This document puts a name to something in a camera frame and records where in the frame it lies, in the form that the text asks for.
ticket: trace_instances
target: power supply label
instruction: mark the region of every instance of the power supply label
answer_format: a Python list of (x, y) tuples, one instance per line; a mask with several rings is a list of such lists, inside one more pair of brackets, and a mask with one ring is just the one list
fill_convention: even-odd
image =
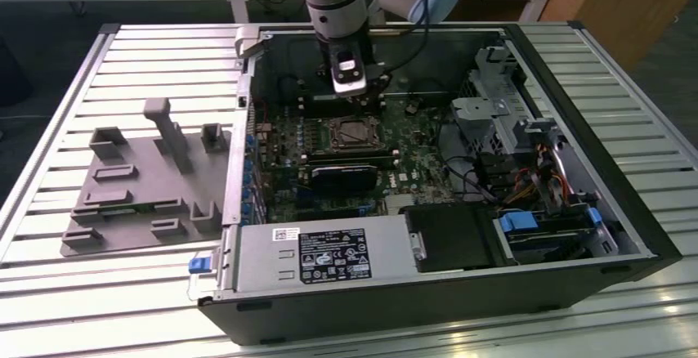
[(298, 237), (305, 284), (371, 277), (363, 229), (303, 233)]

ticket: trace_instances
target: slotted metal surface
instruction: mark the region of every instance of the slotted metal surface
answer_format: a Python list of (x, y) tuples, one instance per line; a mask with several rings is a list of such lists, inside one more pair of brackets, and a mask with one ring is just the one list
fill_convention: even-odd
[[(613, 286), (570, 309), (353, 335), (282, 347), (239, 347), (199, 313), (187, 263), (217, 242), (63, 258), (96, 126), (151, 136), (148, 97), (173, 98), (185, 132), (230, 123), (234, 25), (123, 26), (94, 50), (68, 119), (0, 241), (0, 356), (654, 356), (698, 347), (696, 155), (653, 105), (566, 24), (525, 25), (633, 186), (686, 258), (644, 281)], [(540, 108), (549, 111), (530, 89)]]

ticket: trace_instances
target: table leg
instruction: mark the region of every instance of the table leg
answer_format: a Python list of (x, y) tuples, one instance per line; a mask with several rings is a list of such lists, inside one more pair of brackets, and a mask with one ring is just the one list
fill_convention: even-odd
[(524, 8), (522, 17), (520, 21), (538, 21), (544, 9), (546, 9), (548, 0), (529, 0)]
[(238, 24), (250, 23), (249, 0), (229, 0), (233, 9), (233, 17)]
[(83, 17), (87, 14), (84, 1), (68, 1), (68, 5), (75, 16)]

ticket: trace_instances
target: barcode sticker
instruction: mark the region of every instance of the barcode sticker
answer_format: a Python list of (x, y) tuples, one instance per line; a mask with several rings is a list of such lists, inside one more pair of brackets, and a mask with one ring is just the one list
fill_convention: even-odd
[(297, 241), (298, 235), (301, 234), (302, 229), (298, 227), (291, 227), (286, 229), (274, 229), (271, 231), (271, 240), (274, 241)]

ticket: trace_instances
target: blue tab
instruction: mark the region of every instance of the blue tab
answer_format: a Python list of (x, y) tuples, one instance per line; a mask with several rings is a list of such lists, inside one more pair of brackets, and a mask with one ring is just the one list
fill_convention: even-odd
[(499, 224), (502, 225), (505, 233), (509, 233), (513, 230), (538, 229), (538, 222), (536, 221), (534, 213), (529, 211), (508, 213), (499, 218)]
[(514, 226), (510, 223), (510, 220), (508, 219), (506, 215), (499, 218), (499, 225), (502, 225), (502, 231), (505, 233), (509, 233), (514, 230)]
[(600, 225), (602, 223), (604, 220), (601, 218), (600, 210), (597, 208), (589, 207), (588, 215), (589, 215), (589, 218), (592, 219), (593, 224)]
[(210, 257), (195, 257), (189, 261), (189, 273), (190, 274), (206, 274), (211, 272), (211, 258)]

